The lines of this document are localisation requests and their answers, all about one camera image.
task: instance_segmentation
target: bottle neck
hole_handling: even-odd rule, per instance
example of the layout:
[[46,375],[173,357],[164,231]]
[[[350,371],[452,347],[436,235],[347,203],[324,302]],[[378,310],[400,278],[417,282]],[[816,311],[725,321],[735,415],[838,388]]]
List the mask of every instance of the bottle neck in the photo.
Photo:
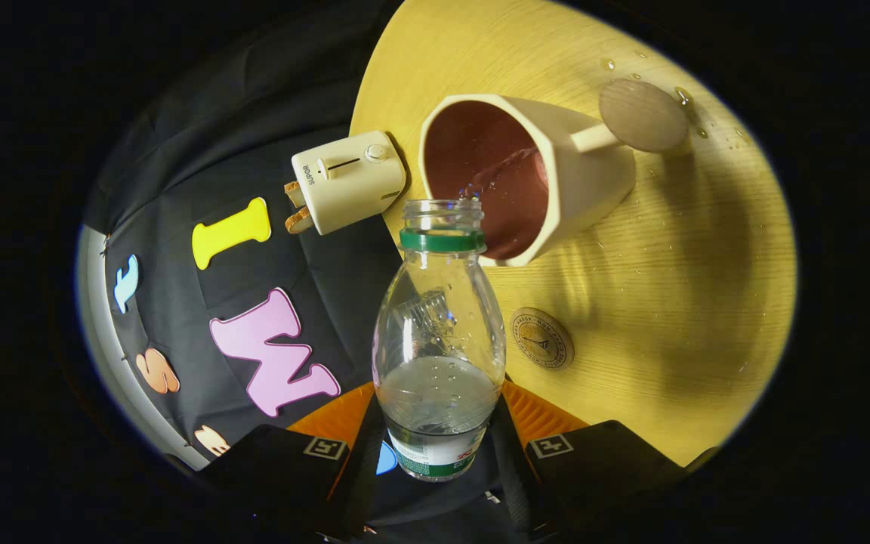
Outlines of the bottle neck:
[[477,251],[469,252],[420,252],[405,248],[405,264],[422,270],[439,270],[466,267],[479,262]]
[[479,254],[486,251],[480,227],[483,216],[477,200],[409,200],[401,247],[440,255]]

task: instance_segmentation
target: water droplet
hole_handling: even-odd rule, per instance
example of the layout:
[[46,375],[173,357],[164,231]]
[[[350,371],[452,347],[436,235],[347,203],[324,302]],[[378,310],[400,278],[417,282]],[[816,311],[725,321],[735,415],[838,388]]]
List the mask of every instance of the water droplet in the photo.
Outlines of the water droplet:
[[688,110],[693,107],[693,97],[690,96],[690,93],[686,92],[686,89],[683,87],[674,87],[674,90],[677,91],[677,96],[680,97],[680,105],[686,107]]

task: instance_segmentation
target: green bottle cap ring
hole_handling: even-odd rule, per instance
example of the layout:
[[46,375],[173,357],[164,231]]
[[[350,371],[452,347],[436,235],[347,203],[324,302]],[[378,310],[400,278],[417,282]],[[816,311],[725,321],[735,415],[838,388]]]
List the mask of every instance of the green bottle cap ring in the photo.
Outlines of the green bottle cap ring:
[[445,235],[401,230],[401,247],[417,252],[486,251],[486,235],[481,230],[460,235]]

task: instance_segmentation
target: letter cutout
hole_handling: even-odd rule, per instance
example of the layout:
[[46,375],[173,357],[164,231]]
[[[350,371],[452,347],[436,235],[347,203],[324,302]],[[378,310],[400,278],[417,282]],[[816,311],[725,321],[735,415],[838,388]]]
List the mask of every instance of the letter cutout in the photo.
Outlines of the letter cutout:
[[211,224],[210,227],[198,223],[193,228],[190,245],[193,247],[196,267],[206,270],[210,259],[219,252],[251,239],[263,242],[268,238],[270,219],[267,217],[267,201],[256,197],[245,209]]
[[222,354],[260,362],[248,383],[248,396],[270,417],[277,417],[277,409],[294,400],[321,393],[336,397],[341,393],[331,371],[318,364],[310,366],[307,376],[290,382],[310,356],[309,345],[267,343],[270,338],[282,335],[297,338],[301,334],[301,321],[287,293],[280,288],[238,317],[227,321],[214,318],[210,321],[210,334]]
[[378,467],[375,468],[375,475],[384,474],[392,468],[398,466],[398,461],[394,458],[394,451],[391,450],[387,442],[381,442],[381,451],[378,453]]
[[127,273],[123,274],[121,268],[116,271],[116,285],[113,286],[113,298],[121,314],[127,313],[127,300],[130,300],[139,285],[139,261],[136,261],[136,255],[130,255],[127,265]]
[[197,440],[200,440],[200,444],[203,444],[204,448],[210,450],[217,457],[221,457],[221,455],[227,453],[228,449],[230,449],[227,440],[224,440],[224,437],[221,437],[217,431],[206,425],[201,425],[199,431],[193,432],[193,436]]
[[166,362],[166,357],[156,349],[147,349],[145,357],[136,354],[136,368],[147,384],[160,395],[165,395],[167,391],[176,393],[180,390],[180,380],[170,368],[170,363]]

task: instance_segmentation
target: bottle label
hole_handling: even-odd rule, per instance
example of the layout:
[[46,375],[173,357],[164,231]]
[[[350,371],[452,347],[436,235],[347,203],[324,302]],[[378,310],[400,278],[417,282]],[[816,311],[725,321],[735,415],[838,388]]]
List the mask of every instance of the bottle label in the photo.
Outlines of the bottle label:
[[390,428],[387,433],[402,467],[425,476],[450,476],[472,462],[486,434],[486,427],[449,436]]

